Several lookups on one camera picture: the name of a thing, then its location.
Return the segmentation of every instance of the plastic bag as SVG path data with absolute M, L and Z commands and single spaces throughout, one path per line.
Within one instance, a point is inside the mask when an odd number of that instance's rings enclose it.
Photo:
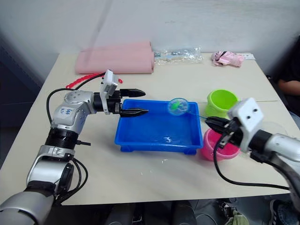
M 200 47 L 154 51 L 156 65 L 199 63 L 202 59 Z

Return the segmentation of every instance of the blue plastic tray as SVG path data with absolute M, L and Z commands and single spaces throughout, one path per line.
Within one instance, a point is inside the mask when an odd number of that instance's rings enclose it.
M 198 105 L 189 102 L 189 112 L 173 116 L 168 110 L 169 102 L 150 100 L 124 101 L 123 109 L 143 108 L 149 112 L 138 117 L 120 118 L 115 143 L 121 151 L 174 151 L 194 155 L 202 148 Z

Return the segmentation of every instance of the shoe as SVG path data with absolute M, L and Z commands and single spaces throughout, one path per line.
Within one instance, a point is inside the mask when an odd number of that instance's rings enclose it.
M 269 225 L 297 225 L 297 214 L 293 211 L 290 203 L 281 200 L 270 202 L 271 220 Z

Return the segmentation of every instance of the white wall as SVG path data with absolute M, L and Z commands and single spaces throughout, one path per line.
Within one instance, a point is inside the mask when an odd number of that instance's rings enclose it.
M 145 39 L 252 52 L 268 73 L 300 34 L 300 1 L 0 0 L 0 33 L 41 80 L 58 53 Z

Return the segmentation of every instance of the green plastic cup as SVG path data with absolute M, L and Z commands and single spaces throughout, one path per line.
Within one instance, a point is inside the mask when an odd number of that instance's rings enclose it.
M 228 110 L 238 102 L 238 97 L 228 90 L 213 90 L 207 96 L 206 116 L 227 118 Z

